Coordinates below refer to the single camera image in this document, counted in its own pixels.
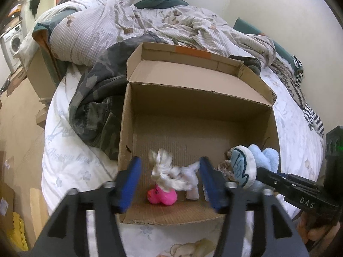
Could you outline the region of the person right hand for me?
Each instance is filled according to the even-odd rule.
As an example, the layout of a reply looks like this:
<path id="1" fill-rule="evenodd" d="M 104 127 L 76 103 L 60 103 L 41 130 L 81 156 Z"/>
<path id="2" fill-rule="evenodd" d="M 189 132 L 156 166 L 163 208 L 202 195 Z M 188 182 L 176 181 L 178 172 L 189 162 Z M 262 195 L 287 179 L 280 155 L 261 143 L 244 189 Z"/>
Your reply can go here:
<path id="1" fill-rule="evenodd" d="M 323 252 L 334 240 L 334 237 L 341 229 L 341 224 L 337 223 L 335 226 L 324 225 L 320 228 L 310 229 L 308 228 L 308 218 L 309 215 L 305 212 L 302 212 L 296 229 L 300 234 L 304 244 L 306 244 L 308 241 L 318 241 L 319 243 L 314 251 L 317 253 Z"/>

